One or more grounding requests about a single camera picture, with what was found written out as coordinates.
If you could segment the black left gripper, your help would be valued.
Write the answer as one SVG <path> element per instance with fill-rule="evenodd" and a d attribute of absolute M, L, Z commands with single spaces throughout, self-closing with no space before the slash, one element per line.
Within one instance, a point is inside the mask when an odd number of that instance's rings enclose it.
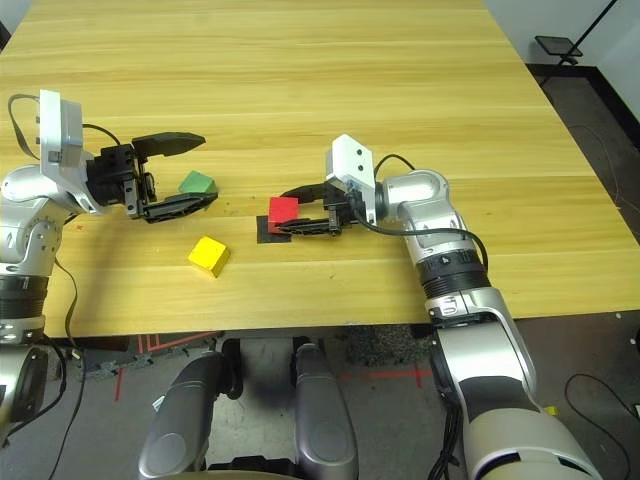
<path fill-rule="evenodd" d="M 148 157 L 180 155 L 205 143 L 197 134 L 162 132 L 103 148 L 99 156 L 87 161 L 87 187 L 100 206 L 123 205 L 131 218 L 147 223 L 186 217 L 209 207 L 218 194 L 181 193 L 153 203 L 155 181 L 144 164 Z"/>

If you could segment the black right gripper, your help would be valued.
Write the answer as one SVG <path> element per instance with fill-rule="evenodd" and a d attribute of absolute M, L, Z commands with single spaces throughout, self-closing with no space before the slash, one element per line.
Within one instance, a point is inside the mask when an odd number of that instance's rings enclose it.
<path fill-rule="evenodd" d="M 282 193 L 280 197 L 294 198 L 298 203 L 323 200 L 327 218 L 304 218 L 276 223 L 275 232 L 278 234 L 337 236 L 345 228 L 358 224 L 347 194 L 329 182 L 299 186 Z"/>

